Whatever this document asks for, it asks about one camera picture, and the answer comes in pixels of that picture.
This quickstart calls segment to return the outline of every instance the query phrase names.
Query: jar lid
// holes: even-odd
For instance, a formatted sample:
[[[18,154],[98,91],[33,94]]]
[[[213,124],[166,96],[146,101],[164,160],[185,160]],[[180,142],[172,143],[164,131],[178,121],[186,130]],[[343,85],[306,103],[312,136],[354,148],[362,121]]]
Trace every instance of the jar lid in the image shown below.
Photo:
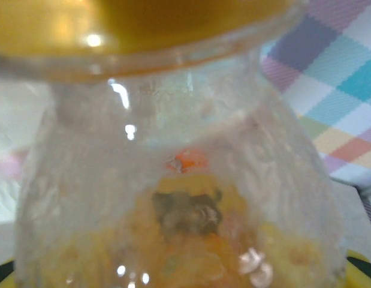
[[[1,56],[125,55],[285,14],[301,0],[0,0]]]

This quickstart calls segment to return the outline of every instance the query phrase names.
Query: clear glass jar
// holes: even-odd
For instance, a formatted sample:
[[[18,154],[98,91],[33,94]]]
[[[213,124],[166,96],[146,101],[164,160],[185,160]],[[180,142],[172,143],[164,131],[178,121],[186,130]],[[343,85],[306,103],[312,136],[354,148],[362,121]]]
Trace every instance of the clear glass jar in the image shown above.
[[[52,82],[17,214],[19,286],[341,287],[329,178],[258,63],[300,7]]]

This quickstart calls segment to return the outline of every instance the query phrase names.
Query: checkered cloth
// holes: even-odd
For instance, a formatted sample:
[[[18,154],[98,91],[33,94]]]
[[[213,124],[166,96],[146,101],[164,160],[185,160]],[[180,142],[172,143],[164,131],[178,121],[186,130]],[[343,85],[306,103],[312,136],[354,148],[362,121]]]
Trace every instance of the checkered cloth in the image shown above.
[[[263,71],[330,175],[371,186],[371,0],[311,0],[301,25],[265,52]]]

